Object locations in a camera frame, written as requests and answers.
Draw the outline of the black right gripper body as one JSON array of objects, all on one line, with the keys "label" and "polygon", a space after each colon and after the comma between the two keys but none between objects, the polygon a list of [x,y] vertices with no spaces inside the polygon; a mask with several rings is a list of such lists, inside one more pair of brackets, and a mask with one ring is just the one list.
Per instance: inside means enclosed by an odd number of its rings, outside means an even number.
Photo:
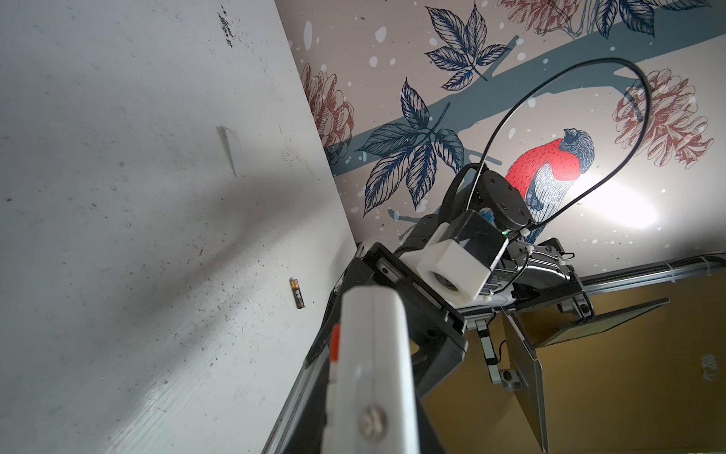
[{"label": "black right gripper body", "polygon": [[340,321],[342,294],[360,286],[392,289],[402,299],[408,336],[419,347],[412,356],[417,395],[428,395],[463,363],[468,348],[463,316],[380,243],[353,258],[340,285],[331,291],[317,334],[319,354],[330,344],[333,327]]}]

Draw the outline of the white remote control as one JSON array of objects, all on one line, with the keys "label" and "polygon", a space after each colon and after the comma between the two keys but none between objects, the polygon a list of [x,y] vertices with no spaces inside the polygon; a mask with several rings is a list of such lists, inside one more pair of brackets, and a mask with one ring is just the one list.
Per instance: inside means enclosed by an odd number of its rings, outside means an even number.
[{"label": "white remote control", "polygon": [[379,286],[342,296],[326,392],[323,453],[419,453],[410,339],[399,294]]}]

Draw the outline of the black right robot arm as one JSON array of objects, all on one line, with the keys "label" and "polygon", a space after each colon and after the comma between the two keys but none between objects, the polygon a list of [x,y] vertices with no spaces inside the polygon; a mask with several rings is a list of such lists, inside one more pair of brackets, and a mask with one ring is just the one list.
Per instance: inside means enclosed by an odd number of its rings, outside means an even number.
[{"label": "black right robot arm", "polygon": [[418,221],[404,244],[381,243],[357,255],[331,291],[307,366],[329,346],[342,295],[358,286],[394,289],[403,300],[418,395],[432,391],[463,362],[464,308],[480,296],[512,289],[513,311],[530,311],[583,293],[556,238],[524,240],[533,218],[520,192],[487,166],[467,165],[455,177],[437,214]]}]

